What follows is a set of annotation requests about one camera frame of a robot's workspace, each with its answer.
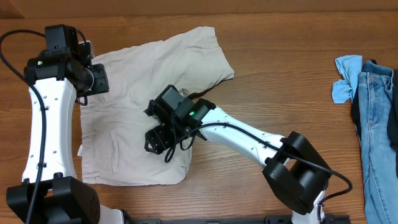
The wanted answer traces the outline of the beige shorts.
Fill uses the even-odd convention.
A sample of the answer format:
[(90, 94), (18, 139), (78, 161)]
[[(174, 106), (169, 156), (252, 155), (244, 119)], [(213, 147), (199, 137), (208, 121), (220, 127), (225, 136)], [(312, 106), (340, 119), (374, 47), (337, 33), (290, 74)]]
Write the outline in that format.
[(188, 141), (170, 162), (147, 152), (145, 133), (158, 122), (145, 114), (167, 85), (183, 96), (203, 93), (232, 79), (234, 70), (213, 27), (197, 27), (167, 40), (99, 55), (109, 91), (89, 96), (80, 109), (82, 179), (113, 186), (173, 185), (186, 178), (192, 158)]

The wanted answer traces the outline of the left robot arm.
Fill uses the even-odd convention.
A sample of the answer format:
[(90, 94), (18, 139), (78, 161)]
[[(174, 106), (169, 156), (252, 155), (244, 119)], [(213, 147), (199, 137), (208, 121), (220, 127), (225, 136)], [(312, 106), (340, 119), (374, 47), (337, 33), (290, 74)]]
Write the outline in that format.
[(73, 165), (73, 107), (109, 91), (104, 66), (92, 63), (91, 43), (72, 26), (48, 26), (42, 36), (46, 49), (19, 74), (32, 103), (30, 149), (22, 182), (7, 189), (6, 202), (24, 223), (129, 223), (126, 212), (100, 204)]

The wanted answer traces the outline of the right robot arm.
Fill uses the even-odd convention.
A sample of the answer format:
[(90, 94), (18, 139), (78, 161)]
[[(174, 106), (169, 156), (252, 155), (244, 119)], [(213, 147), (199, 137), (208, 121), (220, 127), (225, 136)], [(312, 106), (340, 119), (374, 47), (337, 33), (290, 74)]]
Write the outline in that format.
[(173, 85), (150, 100), (144, 112), (159, 122), (145, 134), (147, 152), (164, 152), (165, 162), (170, 162), (186, 139), (199, 137), (222, 144), (262, 168), (274, 195), (293, 211), (292, 223), (325, 223), (321, 200), (330, 168), (305, 136), (261, 131), (208, 100), (182, 96)]

